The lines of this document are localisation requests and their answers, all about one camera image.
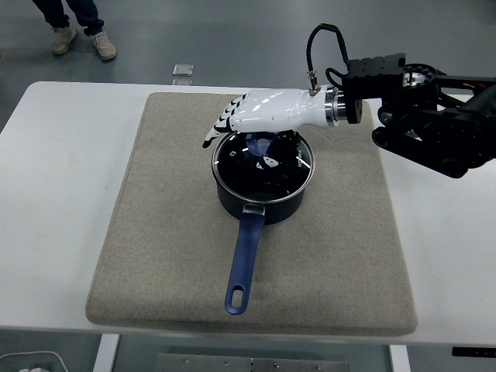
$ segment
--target pan handle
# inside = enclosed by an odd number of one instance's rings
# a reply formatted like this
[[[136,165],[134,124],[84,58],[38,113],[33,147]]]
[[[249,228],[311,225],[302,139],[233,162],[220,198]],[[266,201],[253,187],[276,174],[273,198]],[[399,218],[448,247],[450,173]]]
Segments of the pan handle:
[[[232,260],[231,274],[227,285],[227,312],[233,315],[243,314],[248,307],[251,279],[257,257],[258,240],[265,223],[265,207],[262,205],[245,205],[239,218],[239,233],[236,250]],[[241,292],[241,303],[233,304],[236,291]]]

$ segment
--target metal plate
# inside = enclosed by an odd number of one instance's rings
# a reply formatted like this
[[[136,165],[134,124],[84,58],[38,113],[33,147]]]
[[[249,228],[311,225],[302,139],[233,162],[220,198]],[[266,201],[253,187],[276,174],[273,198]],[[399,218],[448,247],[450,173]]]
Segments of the metal plate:
[[[192,76],[193,75],[193,65],[192,64],[176,64],[174,66],[174,71],[172,71],[174,76]]]
[[[346,362],[253,358],[253,372],[350,372]]]
[[[191,354],[157,355],[155,372],[251,372],[251,358]]]
[[[193,84],[193,80],[188,79],[174,79],[172,81],[172,85],[191,85]]]
[[[350,372],[348,363],[159,353],[155,372]]]

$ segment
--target jeans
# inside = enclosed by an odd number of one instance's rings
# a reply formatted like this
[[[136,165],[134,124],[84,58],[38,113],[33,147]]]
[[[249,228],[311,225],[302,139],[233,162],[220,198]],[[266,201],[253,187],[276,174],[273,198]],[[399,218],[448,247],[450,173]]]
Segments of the jeans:
[[[69,26],[69,16],[64,13],[62,0],[33,0],[52,27]],[[69,8],[76,15],[77,23],[86,27],[84,33],[93,36],[102,31],[103,21],[98,19],[98,10],[93,0],[67,0]]]

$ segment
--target felt pad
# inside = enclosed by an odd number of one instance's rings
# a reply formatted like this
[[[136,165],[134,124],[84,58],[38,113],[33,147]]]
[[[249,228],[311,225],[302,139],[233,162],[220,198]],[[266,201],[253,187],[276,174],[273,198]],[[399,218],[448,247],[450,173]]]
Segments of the felt pad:
[[[239,222],[221,206],[206,133],[231,95],[146,103],[86,315],[192,332],[396,336],[415,308],[370,109],[362,123],[301,128],[316,169],[300,208],[265,226],[250,303],[224,309]]]

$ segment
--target gray floor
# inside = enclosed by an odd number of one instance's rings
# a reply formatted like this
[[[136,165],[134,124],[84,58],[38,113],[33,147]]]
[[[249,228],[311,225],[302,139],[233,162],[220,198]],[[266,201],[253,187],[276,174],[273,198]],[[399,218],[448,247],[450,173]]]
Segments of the gray floor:
[[[350,372],[391,372],[389,349],[379,345],[270,341],[257,337],[121,336],[113,372],[154,372],[159,353],[346,362]]]
[[[0,0],[0,130],[35,81],[171,84],[175,64],[194,64],[193,85],[306,88],[306,42],[321,22],[342,30],[350,58],[406,52],[407,62],[430,64],[447,74],[496,76],[496,2],[491,0],[97,4],[118,50],[117,58],[108,63],[98,59],[82,32],[69,53],[53,56],[50,27],[34,4]],[[67,14],[74,19],[70,10]],[[313,59],[321,83],[326,67],[343,70],[330,34],[315,39]],[[429,358],[418,355],[420,360]]]
[[[31,332],[0,330],[0,356],[50,350],[59,354],[70,372],[93,370],[101,335],[90,333]],[[0,360],[0,371],[43,368],[50,372],[64,372],[55,355],[7,356]]]
[[[495,358],[452,356],[451,347],[409,346],[412,372],[495,372]]]

